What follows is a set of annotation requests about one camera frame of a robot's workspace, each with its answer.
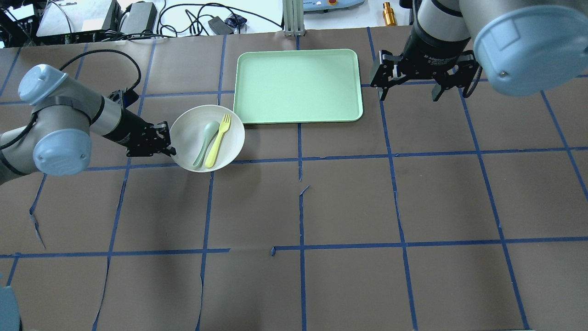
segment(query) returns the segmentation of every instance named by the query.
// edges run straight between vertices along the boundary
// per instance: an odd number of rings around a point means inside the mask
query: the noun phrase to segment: brass fitting
[[[396,17],[394,17],[394,10],[390,7],[390,2],[384,2],[384,21],[387,26],[396,25]]]

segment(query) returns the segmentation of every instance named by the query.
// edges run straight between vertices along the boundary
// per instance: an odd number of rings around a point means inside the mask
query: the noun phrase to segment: blue tape grid line
[[[35,196],[35,200],[33,201],[31,208],[29,209],[30,215],[33,215],[33,213],[35,212],[37,202],[39,202],[39,198],[41,197],[41,191],[43,191],[43,186],[45,186],[46,180],[47,180],[47,174],[43,174],[43,179],[41,180],[41,183],[39,185],[39,190],[37,191],[37,195]]]
[[[132,251],[86,251],[73,253],[14,253],[0,255],[0,259],[47,259],[51,257],[108,257],[108,256],[152,256],[152,255],[185,255],[202,254],[202,249],[173,249],[173,250],[132,250]],[[207,249],[206,253],[229,253],[230,249]]]
[[[371,52],[372,52],[372,57],[375,57],[375,50],[373,47],[373,40],[372,40],[372,36],[371,36],[371,31],[370,28],[367,28],[367,34],[368,34],[368,38],[369,38],[369,42],[370,42],[370,48],[371,48]],[[153,54],[155,51],[155,47],[156,47],[156,42],[153,42],[153,47],[152,47],[152,52],[151,52],[151,57],[149,60],[149,67],[148,67],[148,72],[145,78],[145,84],[143,86],[143,93],[141,95],[141,103],[139,105],[139,114],[142,111],[142,104],[144,102],[145,98],[151,98],[151,97],[173,97],[173,96],[185,96],[185,95],[208,95],[208,94],[216,94],[218,95],[219,98],[219,103],[220,103],[220,98],[222,94],[231,94],[234,93],[234,91],[222,91],[222,67],[223,67],[223,62],[224,62],[224,53],[225,53],[225,46],[226,46],[226,36],[223,39],[223,50],[222,50],[222,59],[221,59],[221,69],[220,69],[220,77],[219,77],[219,89],[218,91],[211,91],[211,92],[186,92],[186,93],[174,93],[174,94],[146,94],[146,87],[147,87],[147,83],[148,83],[148,79],[149,79],[149,72],[151,71],[151,66],[152,66],[152,61],[153,61]],[[299,49],[300,47],[300,39],[299,37],[296,37],[296,49]],[[19,57],[21,49],[19,49],[16,53],[15,59],[13,60],[13,63],[11,65],[11,68],[9,70],[9,74],[6,78],[6,80],[4,81],[4,84],[0,90],[0,95],[2,95],[8,79],[10,77],[10,73],[13,71],[16,61]],[[80,64],[78,66],[78,70],[76,72],[76,76],[75,78],[77,79],[79,77],[79,74],[81,72],[82,69],[82,64],[83,64],[83,58],[80,61]],[[588,75],[579,75],[577,76],[579,78],[585,78],[588,77]],[[434,81],[415,81],[415,82],[407,82],[405,83],[406,85],[417,85],[417,84],[434,84]],[[369,84],[362,84],[362,87],[368,87]],[[395,204],[396,204],[396,212],[397,212],[397,220],[399,223],[399,231],[400,231],[400,239],[401,242],[400,243],[367,243],[367,244],[326,244],[326,245],[304,245],[304,241],[303,241],[303,197],[302,194],[300,195],[300,231],[301,231],[301,238],[300,238],[300,246],[276,246],[275,250],[279,251],[279,250],[300,250],[301,251],[301,295],[302,295],[302,299],[303,299],[303,303],[302,303],[302,310],[303,310],[303,315],[302,315],[302,319],[303,319],[303,330],[306,329],[306,305],[305,305],[305,272],[304,272],[304,257],[303,257],[303,252],[304,250],[316,250],[316,249],[362,249],[362,248],[387,248],[387,247],[398,247],[398,248],[402,248],[403,249],[403,259],[405,261],[405,272],[406,272],[406,277],[407,277],[407,286],[409,289],[409,300],[410,300],[410,305],[411,305],[411,314],[413,317],[413,327],[415,330],[417,330],[417,324],[416,324],[416,315],[414,313],[414,302],[412,299],[412,289],[411,289],[411,284],[410,284],[410,271],[408,269],[408,259],[407,259],[407,254],[406,254],[406,248],[407,247],[423,247],[423,246],[459,246],[459,245],[480,245],[480,244],[501,244],[503,245],[503,248],[505,250],[505,256],[507,258],[507,263],[509,265],[509,272],[511,274],[511,278],[514,279],[514,274],[513,274],[513,270],[512,270],[512,264],[510,263],[510,258],[507,255],[507,248],[506,248],[506,244],[518,244],[518,243],[546,243],[546,242],[563,242],[563,241],[588,241],[588,237],[550,237],[550,238],[531,238],[531,239],[505,239],[504,236],[502,235],[502,229],[500,228],[500,223],[499,223],[499,219],[497,218],[497,212],[496,212],[496,208],[494,205],[494,201],[493,201],[493,196],[492,196],[492,192],[490,190],[490,186],[489,186],[489,182],[487,180],[487,175],[485,173],[485,169],[483,167],[483,160],[482,160],[482,154],[499,154],[499,153],[535,153],[535,152],[549,152],[549,151],[566,151],[568,152],[568,155],[570,157],[570,161],[573,164],[574,170],[576,171],[576,174],[578,176],[578,179],[580,181],[580,185],[582,186],[582,189],[584,191],[584,194],[586,195],[586,197],[588,198],[588,193],[586,192],[586,186],[584,185],[584,182],[582,180],[581,175],[579,174],[577,165],[573,159],[573,156],[571,154],[570,151],[572,150],[588,150],[588,147],[569,147],[567,145],[567,142],[563,136],[563,132],[561,131],[559,124],[557,123],[557,119],[555,118],[555,115],[552,111],[552,109],[550,108],[549,102],[545,96],[544,93],[542,93],[542,96],[544,98],[544,101],[547,105],[547,108],[550,112],[550,115],[552,116],[552,119],[558,129],[558,132],[562,138],[562,141],[564,142],[564,148],[536,148],[536,149],[529,149],[529,150],[489,150],[489,151],[481,151],[479,150],[479,146],[477,144],[477,139],[475,137],[475,132],[473,131],[473,126],[472,126],[472,122],[469,118],[469,112],[467,110],[467,105],[465,104],[465,100],[462,99],[462,103],[464,105],[465,108],[465,112],[466,112],[466,116],[468,119],[468,123],[470,125],[470,131],[472,133],[472,137],[475,141],[475,146],[476,146],[476,151],[450,151],[450,152],[426,152],[426,153],[397,153],[397,154],[392,154],[392,149],[390,147],[389,144],[389,139],[387,136],[387,125],[386,125],[386,119],[385,119],[385,112],[384,112],[384,107],[383,107],[383,103],[380,103],[380,112],[382,113],[382,121],[383,121],[383,126],[384,126],[384,130],[385,130],[385,138],[386,138],[386,147],[388,149],[388,154],[374,154],[374,155],[342,155],[342,156],[331,156],[331,157],[302,157],[302,130],[301,130],[301,125],[298,124],[298,147],[299,147],[299,153],[298,153],[298,158],[274,158],[274,159],[261,159],[261,160],[241,160],[241,161],[235,161],[233,163],[236,164],[247,164],[247,163],[267,163],[267,162],[291,162],[291,161],[297,161],[300,164],[299,167],[299,175],[302,175],[302,161],[318,161],[318,160],[344,160],[344,159],[354,159],[354,158],[389,158],[390,161],[390,170],[391,170],[391,176],[392,176],[392,181],[393,181],[393,190],[394,190],[394,195],[395,195]],[[15,101],[15,102],[0,102],[0,105],[12,105],[12,104],[25,104],[25,102],[22,101]],[[429,241],[429,242],[414,242],[414,243],[407,243],[404,241],[404,235],[403,235],[403,230],[402,230],[402,224],[400,222],[400,215],[399,215],[399,209],[397,207],[397,192],[396,192],[396,185],[395,185],[395,175],[394,175],[394,168],[393,168],[393,158],[395,157],[418,157],[418,156],[434,156],[434,155],[466,155],[466,154],[471,154],[471,155],[478,155],[478,158],[481,162],[481,167],[483,170],[483,174],[485,176],[485,182],[487,185],[487,189],[489,190],[489,197],[491,199],[492,205],[493,205],[493,211],[495,213],[495,217],[496,217],[496,221],[497,221],[497,225],[498,225],[498,229],[499,229],[499,234],[500,234],[500,240],[472,240],[472,241]],[[89,168],[88,171],[102,171],[102,170],[121,170],[121,169],[125,169],[125,179],[123,181],[123,187],[121,188],[121,196],[119,199],[119,206],[117,208],[117,212],[116,212],[116,217],[115,217],[115,224],[113,225],[113,232],[112,232],[112,236],[111,236],[111,243],[109,246],[109,251],[107,252],[86,252],[86,253],[40,253],[40,254],[19,254],[19,253],[15,253],[12,255],[0,255],[0,259],[4,259],[4,258],[10,258],[10,259],[14,259],[13,265],[12,265],[12,269],[11,269],[11,273],[9,275],[8,278],[8,284],[10,284],[12,277],[14,275],[15,269],[16,269],[16,265],[18,264],[18,260],[21,258],[43,258],[43,257],[89,257],[89,256],[105,256],[108,257],[108,263],[110,261],[110,257],[112,256],[142,256],[142,255],[158,255],[158,254],[164,254],[164,255],[168,255],[168,254],[203,254],[202,257],[202,265],[201,265],[201,280],[202,280],[202,286],[204,285],[204,272],[205,272],[205,264],[206,264],[206,254],[208,253],[227,253],[229,252],[230,249],[208,249],[208,231],[209,231],[209,222],[210,222],[210,210],[211,210],[211,204],[212,204],[212,187],[213,187],[213,179],[214,179],[214,173],[211,173],[211,182],[210,182],[210,186],[209,186],[209,200],[208,200],[208,206],[207,206],[207,216],[206,216],[206,226],[205,226],[205,243],[203,246],[203,249],[192,249],[192,250],[159,250],[159,251],[112,251],[113,249],[113,242],[114,242],[114,238],[116,236],[116,229],[118,227],[118,219],[120,216],[120,209],[121,209],[121,205],[122,205],[122,200],[123,200],[123,196],[124,196],[124,191],[125,191],[125,187],[126,187],[126,181],[128,179],[128,174],[129,174],[129,170],[132,168],[150,168],[150,167],[174,167],[176,166],[176,164],[139,164],[139,165],[130,165],[130,160],[127,162],[126,166],[119,166],[119,167],[94,167],[94,168]],[[42,187],[43,187],[43,183],[45,182],[45,177],[41,183],[41,186],[39,188],[37,197],[35,199],[35,202],[33,204],[33,206],[31,207],[31,210],[34,210],[35,206],[36,206],[36,202],[39,199],[39,195],[41,193]],[[515,288],[515,293],[517,296],[517,303],[519,304],[519,309],[521,310],[521,314],[522,314],[522,319],[523,319],[523,323],[525,325],[525,328],[529,328],[528,324],[526,322],[526,317],[524,316],[524,310],[522,309],[522,302],[520,301],[520,296],[518,295],[518,289],[516,288],[516,282],[513,282],[513,287]],[[95,325],[93,330],[95,330],[95,327],[97,325],[97,321],[98,321],[98,316],[96,317],[96,321],[95,321]]]
[[[222,50],[220,52],[219,89],[216,92],[218,105],[221,105],[222,77],[223,77],[223,69],[225,67],[225,50],[226,50],[226,35],[224,35],[222,38]]]
[[[218,104],[221,104],[222,98],[222,81],[223,81],[223,71],[225,68],[225,50],[226,50],[226,35],[223,37],[222,40],[222,50],[220,52],[220,70],[219,70],[219,88],[218,88]],[[204,241],[202,245],[202,262],[200,265],[200,281],[202,283],[202,292],[200,296],[200,311],[198,312],[198,322],[196,324],[196,331],[200,331],[201,321],[202,321],[202,307],[204,305],[204,284],[205,284],[205,274],[206,274],[206,257],[208,255],[208,233],[211,227],[211,211],[212,211],[212,192],[214,189],[215,184],[215,172],[211,172],[211,179],[208,185],[208,200],[206,203],[206,225],[204,228]]]
[[[88,51],[88,45],[89,45],[89,43],[86,43],[86,45],[83,47],[83,52],[82,53],[86,53]],[[82,57],[79,60],[78,70],[75,72],[75,77],[74,77],[75,80],[78,80],[79,74],[80,74],[80,72],[82,72],[83,61],[84,61],[85,58],[86,57]]]
[[[545,238],[515,238],[505,239],[507,244],[531,244],[531,243],[568,243],[577,241],[588,241],[588,236],[580,237],[545,237]],[[323,249],[374,249],[374,248],[402,248],[406,247],[440,247],[440,246],[477,246],[502,244],[500,239],[488,240],[452,240],[452,241],[408,241],[403,243],[362,243],[362,244],[316,244],[304,245],[305,250]],[[274,246],[278,251],[300,250],[300,245]],[[53,257],[107,257],[107,256],[151,256],[151,255],[183,255],[202,254],[202,249],[180,249],[180,250],[140,250],[140,251],[89,251],[74,253],[14,253],[0,255],[0,259],[48,259]],[[229,253],[230,249],[206,249],[206,254]]]
[[[14,277],[14,272],[16,271],[16,265],[18,264],[19,257],[16,256],[12,261],[12,267],[10,268],[10,274],[8,275],[8,279],[6,280],[6,286],[10,286],[12,283],[12,278]]]
[[[372,39],[372,32],[370,28],[367,29],[367,37],[369,39],[370,49],[372,51],[372,59],[376,59],[376,52],[373,47],[373,39]],[[394,199],[394,206],[396,209],[396,221],[398,222],[398,233],[400,236],[400,243],[402,244],[402,260],[404,262],[404,269],[405,269],[405,278],[406,278],[406,290],[408,293],[409,299],[409,306],[410,306],[410,317],[412,319],[412,328],[415,331],[419,330],[418,322],[416,319],[416,309],[415,309],[415,298],[413,296],[412,291],[412,281],[410,278],[410,266],[408,261],[408,252],[406,250],[406,241],[404,236],[404,230],[402,229],[402,222],[400,220],[400,208],[398,206],[398,189],[396,185],[396,172],[394,169],[394,155],[392,154],[392,147],[390,146],[390,139],[388,136],[388,126],[386,123],[386,112],[384,109],[384,102],[380,101],[380,116],[382,117],[382,126],[384,129],[384,139],[386,140],[386,149],[387,149],[387,158],[388,163],[390,164],[390,177],[392,179],[392,191],[393,191],[393,199]]]
[[[200,265],[200,281],[202,283],[202,293],[200,294],[200,311],[198,313],[198,322],[196,331],[200,331],[202,306],[204,304],[204,277],[206,275],[206,257],[211,250],[208,249],[208,233],[211,227],[211,210],[212,210],[212,190],[215,183],[215,172],[211,172],[211,179],[208,184],[208,202],[206,203],[206,225],[204,227],[204,244],[202,245],[202,262]]]
[[[16,61],[18,60],[18,56],[21,54],[21,51],[22,51],[22,47],[18,48],[18,50],[16,51],[16,55],[14,56],[14,59],[12,60],[12,64],[10,66],[10,69],[8,70],[8,74],[6,75],[6,79],[4,79],[4,83],[2,84],[2,87],[0,88],[0,97],[4,93],[4,89],[6,88],[6,85],[8,84],[8,80],[10,79],[10,76],[12,74],[12,71],[14,70],[14,66],[16,65]]]
[[[300,36],[296,36],[296,50],[300,50]],[[298,142],[298,181],[302,181],[302,123],[296,125]],[[302,319],[302,331],[306,331],[306,263],[304,255],[304,192],[310,185],[306,186],[298,195],[299,228],[300,228],[300,317]]]
[[[588,190],[586,190],[586,185],[584,184],[584,180],[582,179],[582,175],[580,174],[580,170],[578,169],[578,165],[576,164],[576,160],[574,159],[574,155],[572,154],[572,151],[570,150],[570,147],[567,144],[566,137],[563,135],[562,128],[559,126],[559,123],[557,122],[557,118],[555,117],[555,113],[553,112],[553,109],[551,108],[551,105],[549,104],[549,100],[547,99],[545,92],[541,91],[541,96],[543,97],[543,101],[545,102],[545,106],[547,107],[549,115],[551,115],[551,118],[553,120],[553,124],[555,125],[555,127],[557,129],[557,133],[559,133],[559,137],[562,139],[563,146],[565,148],[565,151],[567,152],[567,156],[570,158],[570,162],[572,163],[572,167],[574,168],[574,172],[576,173],[576,177],[578,177],[578,181],[580,181],[580,187],[582,188],[582,191],[584,192],[584,196],[586,197],[586,200],[588,200]]]
[[[145,92],[147,90],[147,83],[149,81],[149,74],[151,73],[151,66],[153,64],[153,55],[155,53],[155,45],[156,45],[156,40],[153,40],[152,46],[151,46],[151,54],[149,56],[149,65],[147,66],[147,73],[145,74],[145,83],[143,85],[143,93],[141,95],[141,101],[139,103],[139,110],[137,112],[138,116],[141,116],[141,111],[143,110],[143,103],[145,101]],[[98,313],[96,314],[96,319],[94,320],[94,323],[92,324],[92,331],[96,331],[96,329],[98,328],[98,320],[100,319],[100,312],[102,311],[102,305],[104,303],[104,298],[106,296],[106,287],[108,285],[108,276],[109,276],[109,271],[110,271],[110,265],[111,265],[111,258],[112,258],[112,250],[114,248],[114,242],[116,239],[116,230],[118,229],[118,222],[120,220],[121,217],[121,210],[122,210],[122,203],[125,197],[125,190],[126,190],[126,183],[127,180],[129,178],[129,172],[131,171],[131,159],[128,158],[127,162],[126,162],[126,169],[125,169],[125,177],[122,181],[122,187],[121,187],[121,195],[119,196],[119,200],[118,200],[118,206],[116,207],[116,214],[115,214],[115,219],[114,219],[114,224],[112,226],[112,234],[111,234],[111,240],[110,240],[110,244],[108,246],[108,256],[106,257],[106,278],[104,280],[104,287],[102,289],[102,299],[100,301],[100,306],[98,308]]]
[[[302,331],[306,331],[306,265],[304,245],[304,192],[310,185],[306,186],[298,195],[299,226],[300,226],[300,311],[302,312]]]
[[[523,327],[528,330],[529,329],[529,322],[527,321],[527,315],[524,312],[523,300],[520,297],[519,286],[517,285],[517,282],[516,282],[515,271],[514,271],[512,262],[510,260],[510,254],[509,254],[509,249],[506,245],[505,235],[502,232],[502,225],[500,223],[500,217],[498,216],[498,209],[496,208],[496,203],[494,201],[494,195],[492,193],[492,188],[490,186],[490,180],[488,179],[488,174],[486,172],[486,167],[484,165],[484,159],[482,157],[482,153],[480,152],[480,145],[478,144],[476,132],[474,130],[472,119],[470,117],[470,112],[467,108],[466,100],[462,96],[462,89],[461,88],[459,88],[459,97],[462,100],[463,111],[465,112],[465,115],[467,118],[467,124],[468,124],[468,126],[470,128],[470,132],[472,134],[472,140],[474,142],[474,147],[477,152],[478,162],[480,163],[480,168],[482,169],[482,176],[484,177],[484,183],[486,185],[486,191],[488,192],[488,198],[490,199],[490,205],[492,207],[492,213],[494,214],[496,228],[498,230],[498,235],[500,236],[500,243],[502,245],[502,250],[505,255],[506,266],[509,270],[510,281],[512,282],[514,296],[516,298],[517,305],[519,307],[520,317],[523,322]]]

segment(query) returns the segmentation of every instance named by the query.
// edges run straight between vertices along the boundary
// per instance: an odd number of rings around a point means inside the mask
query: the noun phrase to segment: white bowl
[[[194,167],[194,160],[198,157],[203,143],[204,127],[211,121],[220,123],[225,114],[230,114],[231,122],[229,131],[225,133],[220,143],[215,165],[212,168],[206,168],[203,162],[200,167]],[[176,155],[172,155],[175,163],[195,173],[208,173],[226,166],[239,155],[245,142],[245,128],[241,119],[228,108],[217,105],[201,105],[180,115],[173,123],[169,136],[172,146],[176,149]],[[215,139],[216,136],[208,146],[205,161]]]

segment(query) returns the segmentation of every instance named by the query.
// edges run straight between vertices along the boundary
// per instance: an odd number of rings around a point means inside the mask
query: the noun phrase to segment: electronic device
[[[107,30],[118,30],[120,17],[116,0],[50,2],[36,36],[46,44],[58,44],[69,35],[79,42],[94,41]]]
[[[122,18],[123,34],[140,34],[143,31],[153,32],[157,9],[153,2],[135,2],[126,18]]]
[[[364,2],[365,0],[304,0],[302,8],[305,12],[330,11],[333,9],[359,6]]]

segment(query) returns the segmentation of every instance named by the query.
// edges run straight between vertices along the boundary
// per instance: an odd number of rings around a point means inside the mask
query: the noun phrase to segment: power adapter
[[[234,30],[218,16],[208,21],[208,26],[217,35],[232,35],[234,33]]]

